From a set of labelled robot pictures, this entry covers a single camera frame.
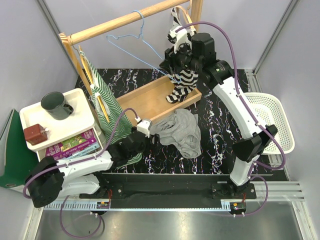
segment gray cloth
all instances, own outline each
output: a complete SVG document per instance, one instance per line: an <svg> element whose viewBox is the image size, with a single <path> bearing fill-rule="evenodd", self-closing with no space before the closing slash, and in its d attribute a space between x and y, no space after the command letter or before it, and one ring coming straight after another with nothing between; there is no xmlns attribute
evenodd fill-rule
<svg viewBox="0 0 320 240"><path fill-rule="evenodd" d="M173 144L186 159L201 154L201 133L198 127L198 114L187 109L177 109L170 116L151 126L152 135L159 134L162 145Z"/></svg>

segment purple box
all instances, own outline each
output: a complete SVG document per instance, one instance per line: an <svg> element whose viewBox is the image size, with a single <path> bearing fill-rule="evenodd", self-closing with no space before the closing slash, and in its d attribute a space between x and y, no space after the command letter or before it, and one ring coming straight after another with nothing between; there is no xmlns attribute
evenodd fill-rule
<svg viewBox="0 0 320 240"><path fill-rule="evenodd" d="M45 156L53 156L54 160L65 159L86 149L96 142L97 139L95 138L94 131L90 129L77 136L73 136L53 146L47 147Z"/></svg>

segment mug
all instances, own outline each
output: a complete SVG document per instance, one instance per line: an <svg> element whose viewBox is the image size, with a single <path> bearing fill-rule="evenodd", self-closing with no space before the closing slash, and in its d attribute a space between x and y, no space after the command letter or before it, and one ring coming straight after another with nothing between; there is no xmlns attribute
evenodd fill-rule
<svg viewBox="0 0 320 240"><path fill-rule="evenodd" d="M41 107L56 120L66 119L74 112L74 108L67 103L65 96L58 91L45 95L41 100Z"/></svg>

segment red box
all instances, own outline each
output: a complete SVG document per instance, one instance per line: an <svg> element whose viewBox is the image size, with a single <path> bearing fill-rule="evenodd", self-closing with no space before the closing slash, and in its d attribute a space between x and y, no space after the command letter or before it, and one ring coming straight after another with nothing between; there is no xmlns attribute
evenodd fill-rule
<svg viewBox="0 0 320 240"><path fill-rule="evenodd" d="M31 145L36 145L48 140L47 133L40 124L27 127L23 130L23 133L24 139L31 143Z"/></svg>

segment marble surface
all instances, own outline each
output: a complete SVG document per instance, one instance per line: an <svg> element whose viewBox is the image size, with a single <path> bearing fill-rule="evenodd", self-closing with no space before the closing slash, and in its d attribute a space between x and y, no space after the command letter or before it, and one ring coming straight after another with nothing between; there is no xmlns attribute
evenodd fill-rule
<svg viewBox="0 0 320 240"><path fill-rule="evenodd" d="M153 69L99 69L98 72L116 98L162 76ZM238 70L238 77L242 90L250 91L245 71ZM236 159L232 145L241 139L240 130L224 103L204 83L198 81L197 87L202 98L187 109L192 114L198 114L202 154L197 158L185 159L173 145L163 146L144 155L138 163L117 170L118 173L229 174L232 171ZM83 89L89 96L80 78L76 88ZM269 163L268 156L261 156L259 161ZM260 166L254 171L271 173Z"/></svg>

